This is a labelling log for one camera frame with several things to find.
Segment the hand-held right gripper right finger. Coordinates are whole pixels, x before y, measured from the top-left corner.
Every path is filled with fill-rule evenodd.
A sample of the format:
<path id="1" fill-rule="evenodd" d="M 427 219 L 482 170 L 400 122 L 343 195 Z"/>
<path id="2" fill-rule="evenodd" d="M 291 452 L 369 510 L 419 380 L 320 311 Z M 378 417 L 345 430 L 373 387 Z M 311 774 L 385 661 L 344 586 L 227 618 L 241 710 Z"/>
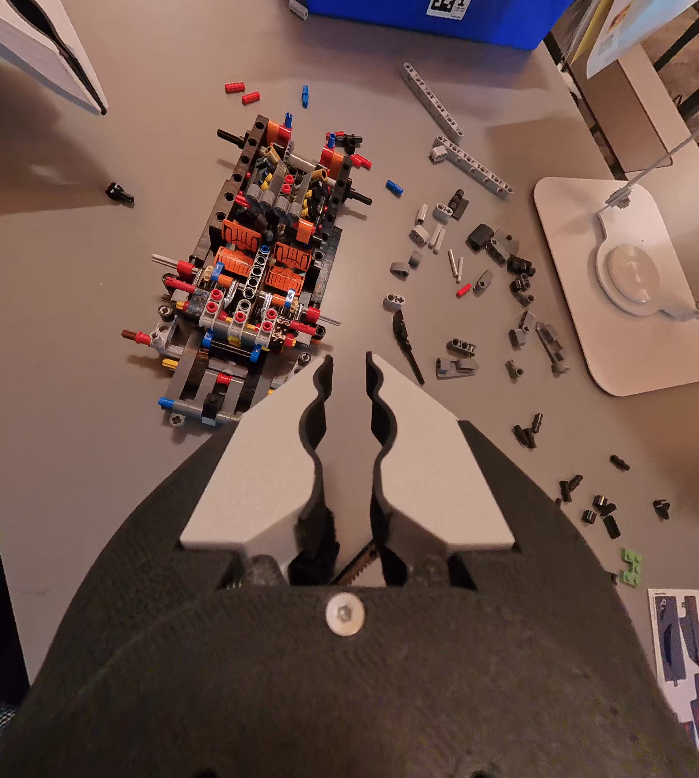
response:
<path id="1" fill-rule="evenodd" d="M 467 425 L 381 356 L 365 356 L 374 461 L 371 531 L 384 577 L 427 557 L 508 551 L 515 537 L 471 450 Z"/>

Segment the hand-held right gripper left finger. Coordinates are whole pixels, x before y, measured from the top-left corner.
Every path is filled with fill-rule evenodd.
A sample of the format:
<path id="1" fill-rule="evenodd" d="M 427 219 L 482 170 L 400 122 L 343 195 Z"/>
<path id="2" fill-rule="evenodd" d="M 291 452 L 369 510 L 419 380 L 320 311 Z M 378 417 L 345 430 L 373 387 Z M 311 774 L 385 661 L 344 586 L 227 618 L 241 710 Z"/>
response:
<path id="1" fill-rule="evenodd" d="M 181 533 L 186 549 L 273 558 L 288 578 L 331 578 L 338 556 L 318 444 L 333 359 L 313 360 L 236 425 Z"/>

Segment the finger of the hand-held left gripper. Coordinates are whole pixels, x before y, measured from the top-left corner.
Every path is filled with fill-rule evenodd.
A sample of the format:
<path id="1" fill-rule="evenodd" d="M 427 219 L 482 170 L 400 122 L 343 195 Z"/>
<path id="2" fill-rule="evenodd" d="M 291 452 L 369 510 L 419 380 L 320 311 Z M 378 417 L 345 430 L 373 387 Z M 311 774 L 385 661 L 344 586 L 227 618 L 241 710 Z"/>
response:
<path id="1" fill-rule="evenodd" d="M 34 2 L 0 1 L 0 58 L 67 100 L 100 114 L 53 42 L 49 21 Z"/>
<path id="2" fill-rule="evenodd" d="M 95 69 L 87 52 L 81 43 L 64 3 L 61 1 L 35 1 L 46 20 L 49 22 L 53 42 L 66 61 L 74 70 L 74 75 L 79 79 L 85 92 L 102 116 L 109 110 L 109 102 L 104 94 Z"/>

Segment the black lego gear rack assembly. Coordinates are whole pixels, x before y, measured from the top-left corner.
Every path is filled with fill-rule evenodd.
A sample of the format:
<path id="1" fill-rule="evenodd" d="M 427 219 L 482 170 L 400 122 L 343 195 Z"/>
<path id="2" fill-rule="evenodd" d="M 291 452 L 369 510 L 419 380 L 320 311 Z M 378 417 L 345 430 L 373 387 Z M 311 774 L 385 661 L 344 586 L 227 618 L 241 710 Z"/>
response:
<path id="1" fill-rule="evenodd" d="M 364 548 L 351 559 L 343 569 L 336 573 L 332 586 L 350 586 L 357 578 L 379 558 L 378 549 L 374 540 L 370 540 Z"/>

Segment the partly built lego car chassis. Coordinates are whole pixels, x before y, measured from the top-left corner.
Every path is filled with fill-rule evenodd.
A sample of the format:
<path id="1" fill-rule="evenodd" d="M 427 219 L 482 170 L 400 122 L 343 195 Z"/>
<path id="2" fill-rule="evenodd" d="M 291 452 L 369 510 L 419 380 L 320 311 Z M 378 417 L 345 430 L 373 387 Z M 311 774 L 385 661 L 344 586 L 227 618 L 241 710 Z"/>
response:
<path id="1" fill-rule="evenodd" d="M 201 237 L 185 261 L 152 255 L 165 268 L 158 322 L 121 335 L 170 371 L 158 407 L 171 427 L 238 420 L 311 362 L 326 325 L 340 325 L 322 310 L 336 220 L 346 201 L 372 200 L 355 190 L 347 150 L 324 145 L 305 159 L 293 132 L 290 113 L 278 123 L 259 114 L 243 135 L 218 129 L 239 156 Z"/>

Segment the black lego lever with axle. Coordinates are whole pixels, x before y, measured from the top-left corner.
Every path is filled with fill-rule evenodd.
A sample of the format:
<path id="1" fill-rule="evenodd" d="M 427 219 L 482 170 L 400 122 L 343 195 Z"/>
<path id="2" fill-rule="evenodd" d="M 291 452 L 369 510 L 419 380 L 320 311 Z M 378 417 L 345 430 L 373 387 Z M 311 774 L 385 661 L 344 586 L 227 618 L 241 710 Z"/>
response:
<path id="1" fill-rule="evenodd" d="M 404 357 L 406 357 L 418 384 L 422 387 L 425 384 L 425 380 L 413 354 L 413 347 L 409 341 L 402 308 L 397 309 L 393 313 L 392 329 L 396 342 L 401 348 Z"/>

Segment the scattered small black lego pieces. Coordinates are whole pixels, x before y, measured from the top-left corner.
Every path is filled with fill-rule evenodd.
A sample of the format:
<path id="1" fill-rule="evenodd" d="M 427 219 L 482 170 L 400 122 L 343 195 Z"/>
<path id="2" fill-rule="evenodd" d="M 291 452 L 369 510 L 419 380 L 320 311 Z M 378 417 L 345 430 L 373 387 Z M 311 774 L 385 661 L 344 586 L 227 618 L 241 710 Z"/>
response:
<path id="1" fill-rule="evenodd" d="M 522 427 L 519 424 L 512 427 L 514 438 L 519 444 L 526 449 L 533 451 L 537 448 L 536 436 L 539 434 L 541 424 L 543 421 L 543 414 L 537 413 L 533 416 L 529 427 Z M 616 468 L 619 472 L 631 471 L 631 465 L 623 458 L 619 457 L 616 453 L 612 453 L 608 457 L 608 461 L 612 467 Z M 584 481 L 584 475 L 576 473 L 570 479 L 564 479 L 558 482 L 558 497 L 555 503 L 558 507 L 564 503 L 571 503 L 573 492 L 578 489 L 580 484 Z M 666 499 L 657 499 L 652 501 L 652 507 L 654 514 L 660 520 L 670 520 L 671 518 L 671 501 Z M 590 508 L 583 511 L 581 516 L 581 522 L 587 525 L 593 525 L 597 519 L 600 518 L 610 539 L 616 540 L 621 536 L 618 523 L 616 521 L 617 505 L 610 501 L 604 495 L 594 496 L 590 503 Z"/>

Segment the grey lego connector assembly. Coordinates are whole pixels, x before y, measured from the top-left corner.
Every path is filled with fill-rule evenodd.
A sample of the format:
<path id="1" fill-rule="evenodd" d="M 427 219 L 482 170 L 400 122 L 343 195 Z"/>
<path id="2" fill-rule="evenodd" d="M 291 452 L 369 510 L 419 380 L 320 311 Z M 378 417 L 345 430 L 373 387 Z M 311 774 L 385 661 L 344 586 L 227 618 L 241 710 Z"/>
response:
<path id="1" fill-rule="evenodd" d="M 555 375 L 568 373 L 570 367 L 566 361 L 564 348 L 553 326 L 539 321 L 535 330 L 551 362 L 552 373 Z"/>

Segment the scattered grey lego pieces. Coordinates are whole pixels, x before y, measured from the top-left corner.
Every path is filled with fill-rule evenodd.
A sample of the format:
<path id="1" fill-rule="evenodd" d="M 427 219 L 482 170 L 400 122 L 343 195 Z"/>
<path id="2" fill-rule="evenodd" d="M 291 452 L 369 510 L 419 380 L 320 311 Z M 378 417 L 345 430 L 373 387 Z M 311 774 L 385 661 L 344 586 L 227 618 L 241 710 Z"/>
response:
<path id="1" fill-rule="evenodd" d="M 417 212 L 414 226 L 409 233 L 416 248 L 407 261 L 391 263 L 389 268 L 391 275 L 406 279 L 411 270 L 420 266 L 422 248 L 432 250 L 436 254 L 442 246 L 448 219 L 462 216 L 467 204 L 468 201 L 465 200 L 464 191 L 461 189 L 456 190 L 448 204 L 438 202 L 433 209 L 436 226 L 432 231 L 428 231 L 424 226 L 427 206 L 423 204 Z M 535 297 L 531 294 L 531 278 L 536 270 L 529 261 L 519 257 L 519 242 L 516 238 L 510 233 L 495 230 L 482 222 L 468 235 L 466 244 L 476 253 L 485 251 L 499 266 L 505 267 L 514 276 L 510 282 L 510 293 L 520 305 L 528 307 L 534 302 Z M 397 309 L 403 308 L 404 304 L 405 298 L 396 293 L 388 293 L 383 300 L 383 306 L 392 312 L 392 316 Z"/>

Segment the long grey lego beam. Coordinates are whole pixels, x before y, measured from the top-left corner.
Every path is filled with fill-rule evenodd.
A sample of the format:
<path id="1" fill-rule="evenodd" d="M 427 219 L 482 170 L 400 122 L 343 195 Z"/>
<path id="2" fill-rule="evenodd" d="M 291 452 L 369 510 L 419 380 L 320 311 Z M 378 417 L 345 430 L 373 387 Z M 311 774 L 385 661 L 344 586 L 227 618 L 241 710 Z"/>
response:
<path id="1" fill-rule="evenodd" d="M 461 127 L 437 95 L 420 76 L 420 73 L 418 73 L 409 62 L 403 63 L 401 73 L 403 82 L 429 113 L 433 121 L 437 123 L 442 134 L 453 144 L 460 146 L 461 141 L 464 138 Z"/>
<path id="2" fill-rule="evenodd" d="M 471 178 L 471 180 L 474 180 L 481 187 L 499 199 L 508 200 L 514 192 L 510 185 L 503 179 L 483 166 L 470 154 L 464 152 L 458 145 L 455 145 L 444 135 L 438 134 L 434 138 L 429 158 L 432 164 L 443 161 L 450 162 L 454 167 L 458 168 Z"/>

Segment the white desk stand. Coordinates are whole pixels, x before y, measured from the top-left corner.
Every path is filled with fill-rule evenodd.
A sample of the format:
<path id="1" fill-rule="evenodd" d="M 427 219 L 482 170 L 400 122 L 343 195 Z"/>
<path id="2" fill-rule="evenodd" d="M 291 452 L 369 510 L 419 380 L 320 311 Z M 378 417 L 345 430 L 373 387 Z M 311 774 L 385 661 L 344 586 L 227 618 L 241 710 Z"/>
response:
<path id="1" fill-rule="evenodd" d="M 695 299 L 658 205 L 640 184 L 545 177 L 533 200 L 595 383 L 628 397 L 699 383 Z"/>

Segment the blue tagged plastic bin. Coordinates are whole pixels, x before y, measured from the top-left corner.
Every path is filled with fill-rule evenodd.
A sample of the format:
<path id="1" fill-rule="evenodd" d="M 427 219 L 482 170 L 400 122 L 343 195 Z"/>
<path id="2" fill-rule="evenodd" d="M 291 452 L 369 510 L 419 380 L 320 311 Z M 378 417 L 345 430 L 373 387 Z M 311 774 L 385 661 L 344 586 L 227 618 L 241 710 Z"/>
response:
<path id="1" fill-rule="evenodd" d="M 534 50 L 572 1 L 307 1 L 310 14 Z"/>

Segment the tan side table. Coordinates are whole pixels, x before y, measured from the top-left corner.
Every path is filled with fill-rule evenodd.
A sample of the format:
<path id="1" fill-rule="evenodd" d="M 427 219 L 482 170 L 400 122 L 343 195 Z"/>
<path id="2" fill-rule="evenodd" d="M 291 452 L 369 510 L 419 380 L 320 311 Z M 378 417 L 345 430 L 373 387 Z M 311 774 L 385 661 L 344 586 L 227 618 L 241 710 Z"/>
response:
<path id="1" fill-rule="evenodd" d="M 639 44 L 591 77 L 587 64 L 586 53 L 576 58 L 570 65 L 573 77 L 626 174 L 645 170 L 688 137 L 686 123 Z"/>

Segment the paper instruction booklet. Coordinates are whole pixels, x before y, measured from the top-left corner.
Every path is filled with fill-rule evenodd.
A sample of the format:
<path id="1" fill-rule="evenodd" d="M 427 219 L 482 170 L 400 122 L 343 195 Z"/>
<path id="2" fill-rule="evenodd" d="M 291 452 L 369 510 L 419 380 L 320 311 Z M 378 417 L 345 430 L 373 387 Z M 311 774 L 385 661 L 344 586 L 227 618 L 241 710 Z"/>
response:
<path id="1" fill-rule="evenodd" d="M 695 1 L 609 2 L 588 56 L 587 79 L 615 62 L 694 4 Z"/>

